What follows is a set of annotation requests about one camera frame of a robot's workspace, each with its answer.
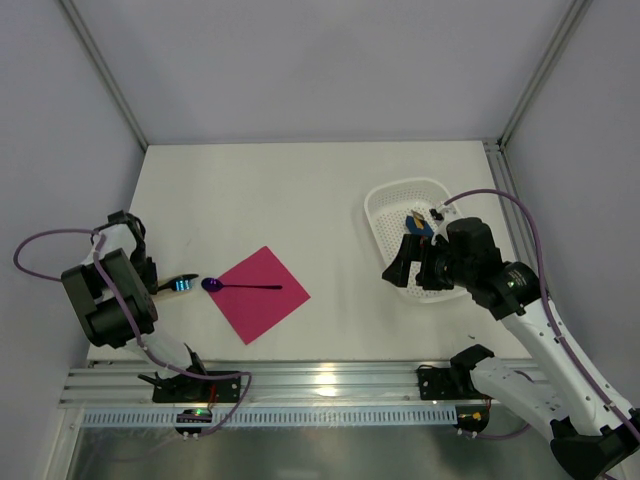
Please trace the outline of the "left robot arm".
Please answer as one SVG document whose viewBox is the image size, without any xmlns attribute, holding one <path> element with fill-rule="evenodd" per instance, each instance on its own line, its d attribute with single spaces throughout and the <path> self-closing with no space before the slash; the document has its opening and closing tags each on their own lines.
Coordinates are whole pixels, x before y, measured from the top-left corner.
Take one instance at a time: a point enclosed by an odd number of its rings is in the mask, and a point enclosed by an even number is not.
<svg viewBox="0 0 640 480">
<path fill-rule="evenodd" d="M 61 274 L 63 288 L 80 326 L 96 347 L 124 348 L 155 367 L 146 380 L 160 388 L 178 378 L 203 380 L 198 355 L 155 325 L 159 293 L 184 293 L 182 277 L 159 281 L 147 253 L 146 228 L 135 215 L 118 211 L 90 232 L 91 250 L 79 265 Z"/>
</svg>

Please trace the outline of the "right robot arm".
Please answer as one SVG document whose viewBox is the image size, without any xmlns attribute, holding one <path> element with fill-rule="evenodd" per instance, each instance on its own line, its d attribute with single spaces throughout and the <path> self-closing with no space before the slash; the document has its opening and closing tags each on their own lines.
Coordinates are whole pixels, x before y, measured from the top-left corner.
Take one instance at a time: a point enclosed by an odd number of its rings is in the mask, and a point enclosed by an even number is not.
<svg viewBox="0 0 640 480">
<path fill-rule="evenodd" d="M 553 319 L 551 303 L 534 271 L 502 259 L 491 229 L 478 218 L 449 223 L 434 238 L 406 234 L 382 277 L 405 288 L 414 279 L 424 290 L 464 288 L 525 347 L 549 382 L 536 385 L 508 368 L 482 345 L 450 360 L 460 394 L 495 399 L 549 443 L 574 479 L 605 475 L 639 449 L 639 411 L 622 398 L 586 358 L 567 328 Z"/>
</svg>

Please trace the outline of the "purple metal spoon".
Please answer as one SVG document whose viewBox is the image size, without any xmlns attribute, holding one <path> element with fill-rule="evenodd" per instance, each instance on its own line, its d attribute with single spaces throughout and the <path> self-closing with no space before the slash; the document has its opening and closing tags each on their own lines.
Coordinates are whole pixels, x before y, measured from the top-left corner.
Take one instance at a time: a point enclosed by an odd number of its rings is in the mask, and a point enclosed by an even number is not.
<svg viewBox="0 0 640 480">
<path fill-rule="evenodd" d="M 259 289 L 259 290 L 282 290 L 282 285 L 250 285 L 250 284 L 225 284 L 219 278 L 205 277 L 200 282 L 201 287 L 209 292 L 216 293 L 224 289 Z"/>
</svg>

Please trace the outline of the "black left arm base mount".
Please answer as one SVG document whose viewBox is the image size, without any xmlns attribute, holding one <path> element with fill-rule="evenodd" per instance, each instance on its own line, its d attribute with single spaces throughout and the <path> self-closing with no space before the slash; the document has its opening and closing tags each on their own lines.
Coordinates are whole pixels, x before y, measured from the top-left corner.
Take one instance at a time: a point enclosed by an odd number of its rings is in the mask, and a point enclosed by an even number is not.
<svg viewBox="0 0 640 480">
<path fill-rule="evenodd" d="M 161 379 L 140 374 L 138 378 L 153 386 L 152 401 L 168 403 L 237 403 L 241 393 L 242 379 L 237 372 L 207 371 L 209 376 L 226 376 L 220 380 L 200 380 L 177 375 Z"/>
</svg>

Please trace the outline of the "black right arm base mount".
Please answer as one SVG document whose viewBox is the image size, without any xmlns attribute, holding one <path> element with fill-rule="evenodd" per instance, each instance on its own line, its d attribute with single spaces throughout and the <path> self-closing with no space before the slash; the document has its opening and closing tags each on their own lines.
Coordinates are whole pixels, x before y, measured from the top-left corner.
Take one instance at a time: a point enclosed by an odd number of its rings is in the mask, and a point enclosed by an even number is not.
<svg viewBox="0 0 640 480">
<path fill-rule="evenodd" d="M 456 390 L 449 368 L 420 365 L 416 369 L 416 376 L 421 400 L 453 400 L 456 398 Z"/>
</svg>

